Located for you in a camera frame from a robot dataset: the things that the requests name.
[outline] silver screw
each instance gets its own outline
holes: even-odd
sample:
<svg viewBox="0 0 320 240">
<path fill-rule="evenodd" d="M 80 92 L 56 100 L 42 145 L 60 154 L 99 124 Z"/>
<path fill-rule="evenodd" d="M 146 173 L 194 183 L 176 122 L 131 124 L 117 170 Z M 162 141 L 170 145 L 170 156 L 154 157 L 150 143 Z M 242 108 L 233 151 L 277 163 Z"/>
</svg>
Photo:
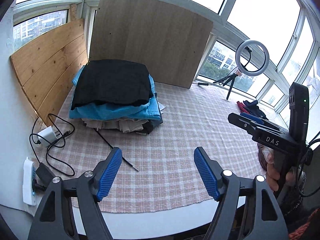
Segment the silver screw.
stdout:
<svg viewBox="0 0 320 240">
<path fill-rule="evenodd" d="M 92 171 L 86 171 L 86 172 L 84 173 L 84 176 L 87 177 L 87 178 L 92 177 L 92 175 L 93 175 L 93 172 L 92 172 Z"/>
<path fill-rule="evenodd" d="M 58 183 L 60 181 L 60 178 L 59 177 L 54 177 L 53 179 L 52 179 L 52 182 L 53 183 Z"/>
<path fill-rule="evenodd" d="M 224 170 L 223 171 L 223 174 L 225 175 L 225 176 L 231 176 L 232 175 L 232 171 L 229 171 L 229 170 Z"/>
<path fill-rule="evenodd" d="M 257 176 L 257 181 L 264 182 L 264 177 L 261 175 Z"/>
</svg>

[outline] gray folded garment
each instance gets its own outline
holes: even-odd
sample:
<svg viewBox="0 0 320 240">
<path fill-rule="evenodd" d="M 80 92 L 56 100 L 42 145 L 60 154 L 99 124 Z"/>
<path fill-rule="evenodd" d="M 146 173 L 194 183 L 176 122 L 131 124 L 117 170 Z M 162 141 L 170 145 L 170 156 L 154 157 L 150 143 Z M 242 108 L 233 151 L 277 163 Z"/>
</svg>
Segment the gray folded garment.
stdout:
<svg viewBox="0 0 320 240">
<path fill-rule="evenodd" d="M 113 119 L 109 121 L 100 121 L 92 119 L 82 119 L 87 127 L 97 129 L 118 129 L 122 132 L 132 132 L 143 130 L 143 124 L 148 122 L 148 119 L 129 119 L 126 117 Z"/>
</svg>

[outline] black stick with metal tip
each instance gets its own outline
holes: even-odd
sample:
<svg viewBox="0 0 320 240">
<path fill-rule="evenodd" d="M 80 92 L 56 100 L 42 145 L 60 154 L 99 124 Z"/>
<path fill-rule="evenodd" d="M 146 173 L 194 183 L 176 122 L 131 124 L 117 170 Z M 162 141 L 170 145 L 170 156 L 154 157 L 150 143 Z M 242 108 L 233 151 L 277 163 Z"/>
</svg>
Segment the black stick with metal tip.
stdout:
<svg viewBox="0 0 320 240">
<path fill-rule="evenodd" d="M 110 143 L 108 143 L 108 141 L 101 135 L 101 133 L 99 133 L 99 131 L 97 130 L 97 129 L 94 129 L 96 132 L 97 132 L 97 134 L 110 146 L 110 148 L 111 149 L 113 149 L 113 146 L 110 144 Z M 122 156 L 122 159 L 124 160 L 124 162 L 126 163 L 126 164 L 128 164 L 130 167 L 132 167 L 133 169 L 135 169 L 136 171 L 139 171 L 136 167 L 134 167 L 131 163 L 129 163 L 123 156 Z"/>
</svg>

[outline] brown wooden panel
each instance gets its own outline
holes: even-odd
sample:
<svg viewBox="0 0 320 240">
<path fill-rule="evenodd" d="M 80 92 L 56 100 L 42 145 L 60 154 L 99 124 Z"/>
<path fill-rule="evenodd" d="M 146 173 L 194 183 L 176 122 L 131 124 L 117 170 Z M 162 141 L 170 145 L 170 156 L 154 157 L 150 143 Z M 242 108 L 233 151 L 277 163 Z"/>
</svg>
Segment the brown wooden panel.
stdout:
<svg viewBox="0 0 320 240">
<path fill-rule="evenodd" d="M 10 60 L 20 85 L 23 86 L 50 57 L 83 34 L 83 19 L 79 19 L 50 30 L 18 49 Z"/>
<path fill-rule="evenodd" d="M 59 113 L 64 100 L 66 99 L 68 93 L 72 88 L 72 79 L 74 78 L 78 70 L 83 65 L 87 64 L 87 62 L 88 58 L 87 52 L 85 50 L 60 76 L 60 78 L 49 91 L 48 95 L 45 97 L 44 101 L 39 107 L 38 114 L 47 126 L 52 125 L 48 118 L 48 114 Z"/>
<path fill-rule="evenodd" d="M 84 35 L 82 35 L 60 49 L 28 79 L 22 89 L 36 110 L 58 78 L 85 51 Z"/>
<path fill-rule="evenodd" d="M 142 63 L 156 82 L 190 88 L 212 26 L 158 0 L 100 0 L 89 59 Z"/>
</svg>

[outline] pile of dark fabric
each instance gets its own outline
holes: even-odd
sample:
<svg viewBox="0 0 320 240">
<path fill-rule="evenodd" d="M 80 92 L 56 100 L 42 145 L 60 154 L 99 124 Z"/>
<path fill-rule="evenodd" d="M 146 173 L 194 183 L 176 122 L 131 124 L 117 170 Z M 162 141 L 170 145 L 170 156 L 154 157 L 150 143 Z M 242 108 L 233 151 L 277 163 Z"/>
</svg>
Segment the pile of dark fabric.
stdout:
<svg viewBox="0 0 320 240">
<path fill-rule="evenodd" d="M 251 114 L 251 115 L 253 115 L 255 117 L 259 117 L 259 118 L 262 118 L 262 119 L 265 119 L 265 120 L 269 120 L 266 117 L 266 114 L 259 109 L 257 100 L 254 100 L 251 103 L 248 100 L 243 101 L 243 103 L 240 103 L 238 101 L 237 105 L 238 105 L 241 113 Z"/>
<path fill-rule="evenodd" d="M 81 118 L 88 127 L 149 134 L 163 122 L 164 107 L 143 64 L 92 60 L 72 82 L 76 88 L 69 116 Z"/>
</svg>

